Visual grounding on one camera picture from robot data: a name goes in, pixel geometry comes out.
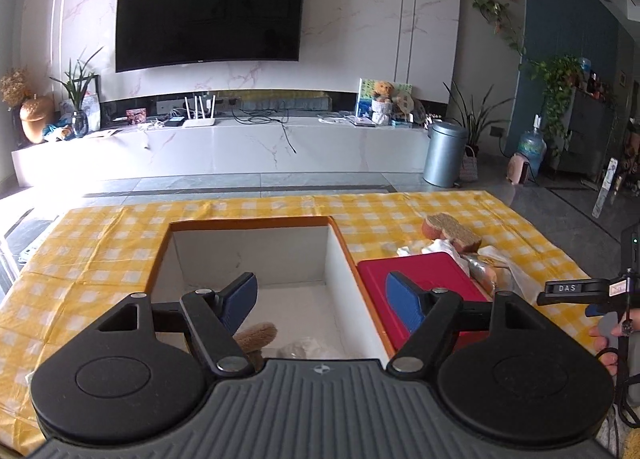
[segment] black tv screen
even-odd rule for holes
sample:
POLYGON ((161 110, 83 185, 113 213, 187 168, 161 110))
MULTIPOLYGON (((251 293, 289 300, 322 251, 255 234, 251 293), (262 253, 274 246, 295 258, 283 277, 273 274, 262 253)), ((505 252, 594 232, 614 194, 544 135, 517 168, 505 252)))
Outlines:
POLYGON ((118 0, 116 72, 298 60, 302 0, 118 0))

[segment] trash can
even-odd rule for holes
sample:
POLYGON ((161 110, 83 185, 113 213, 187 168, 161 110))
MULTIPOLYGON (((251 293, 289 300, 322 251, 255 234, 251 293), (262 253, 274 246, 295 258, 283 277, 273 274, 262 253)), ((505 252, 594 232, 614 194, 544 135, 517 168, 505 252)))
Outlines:
POLYGON ((451 188, 460 174, 467 132, 460 125, 435 122, 429 126, 429 149, 422 177, 428 183, 451 188))

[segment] blue wall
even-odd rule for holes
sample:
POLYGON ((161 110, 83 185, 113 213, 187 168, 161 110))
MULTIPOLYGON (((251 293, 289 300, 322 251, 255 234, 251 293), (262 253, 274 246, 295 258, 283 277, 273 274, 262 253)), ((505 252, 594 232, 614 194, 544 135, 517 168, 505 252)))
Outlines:
MULTIPOLYGON (((616 76, 618 21, 599 0, 527 0, 525 36, 527 56, 544 60, 572 54, 591 60, 606 82, 616 76)), ((531 128, 542 110, 543 85, 523 68, 518 83, 506 150, 512 153, 520 135, 531 128)))

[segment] white router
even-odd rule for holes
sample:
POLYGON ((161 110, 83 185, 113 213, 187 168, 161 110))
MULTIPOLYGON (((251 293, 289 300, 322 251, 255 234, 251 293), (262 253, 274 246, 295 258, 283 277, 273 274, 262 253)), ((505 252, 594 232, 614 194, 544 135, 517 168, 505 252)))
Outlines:
POLYGON ((207 100, 207 109, 209 110, 209 118, 204 110, 204 106, 202 105, 202 96, 193 97, 193 102, 196 105, 196 110, 194 112, 194 117, 191 118, 191 111, 189 110, 189 100, 187 97, 184 97, 184 104, 187 109, 187 117, 189 118, 187 121, 183 123, 183 127, 209 127, 212 126, 216 119, 213 117, 213 109, 216 104, 216 97, 213 96, 211 99, 207 100), (202 118, 198 118, 198 100, 200 100, 200 113, 202 114, 202 118))

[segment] grey ribbed panel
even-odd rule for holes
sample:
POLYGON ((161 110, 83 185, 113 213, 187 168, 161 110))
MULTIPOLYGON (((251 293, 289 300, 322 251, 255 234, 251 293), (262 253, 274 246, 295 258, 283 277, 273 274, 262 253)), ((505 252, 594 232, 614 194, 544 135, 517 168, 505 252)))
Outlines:
POLYGON ((423 383, 377 361, 269 360, 223 381, 204 408, 155 442, 90 450, 48 442, 34 459, 604 459, 595 441, 561 450, 502 448, 467 433, 423 383), (322 365, 329 367, 323 370, 322 365))

